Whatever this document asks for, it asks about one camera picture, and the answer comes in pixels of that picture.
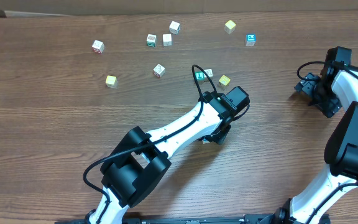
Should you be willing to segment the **yellow top duck block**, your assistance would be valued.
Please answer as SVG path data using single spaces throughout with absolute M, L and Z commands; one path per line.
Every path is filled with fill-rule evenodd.
M 225 75 L 222 75 L 218 80 L 219 87 L 223 90 L 229 86 L 230 82 L 231 79 Z

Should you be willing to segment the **green L wooden block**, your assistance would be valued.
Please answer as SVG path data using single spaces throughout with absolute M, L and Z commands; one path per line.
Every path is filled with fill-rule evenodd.
M 197 81 L 199 84 L 204 83 L 205 77 L 204 77 L 204 73 L 203 73 L 203 72 L 196 72 L 196 73 L 195 73 L 195 77 L 196 77 L 196 81 Z

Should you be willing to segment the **plain I wooden block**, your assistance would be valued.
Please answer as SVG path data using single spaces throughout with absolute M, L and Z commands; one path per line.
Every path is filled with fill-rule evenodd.
M 213 77 L 213 71 L 211 69 L 206 69 L 205 72 L 210 78 Z

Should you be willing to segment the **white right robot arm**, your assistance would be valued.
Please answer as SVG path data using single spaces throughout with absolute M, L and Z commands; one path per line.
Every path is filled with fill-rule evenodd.
M 351 55 L 345 47 L 329 49 L 320 74 L 309 73 L 296 84 L 327 118 L 340 109 L 344 115 L 326 143 L 322 171 L 262 223 L 329 223 L 330 207 L 358 188 L 358 67 Z

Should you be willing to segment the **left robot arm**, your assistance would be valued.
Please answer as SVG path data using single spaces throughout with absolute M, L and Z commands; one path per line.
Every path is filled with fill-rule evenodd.
M 194 141 L 222 144 L 231 122 L 249 109 L 249 103 L 249 95 L 239 86 L 228 94 L 206 91 L 191 111 L 172 123 L 148 132 L 138 126 L 131 129 L 108 157 L 85 170 L 100 166 L 103 175 L 101 188 L 85 182 L 103 195 L 85 223 L 122 223 L 127 209 L 158 185 L 176 152 Z

